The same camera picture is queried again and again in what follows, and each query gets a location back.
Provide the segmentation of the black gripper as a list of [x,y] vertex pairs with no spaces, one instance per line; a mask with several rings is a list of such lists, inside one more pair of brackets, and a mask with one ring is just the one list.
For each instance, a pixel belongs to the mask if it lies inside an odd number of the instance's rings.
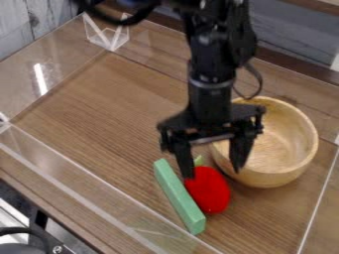
[[230,159],[238,174],[244,167],[262,133],[263,106],[235,104],[231,79],[219,83],[188,81],[186,108],[158,123],[160,149],[174,153],[184,179],[195,177],[191,145],[231,139]]

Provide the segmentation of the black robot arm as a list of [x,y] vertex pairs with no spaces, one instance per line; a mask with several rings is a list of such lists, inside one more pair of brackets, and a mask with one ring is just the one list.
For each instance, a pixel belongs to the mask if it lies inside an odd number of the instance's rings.
[[256,78],[251,65],[256,35],[250,15],[250,0],[120,0],[135,9],[124,19],[108,15],[87,0],[74,0],[82,8],[115,26],[140,23],[156,7],[167,4],[180,15],[187,43],[188,103],[183,111],[158,123],[160,149],[175,155],[182,176],[195,177],[192,147],[227,140],[230,160],[240,170],[248,160],[255,138],[263,132],[266,108],[232,102],[236,71],[246,68]]

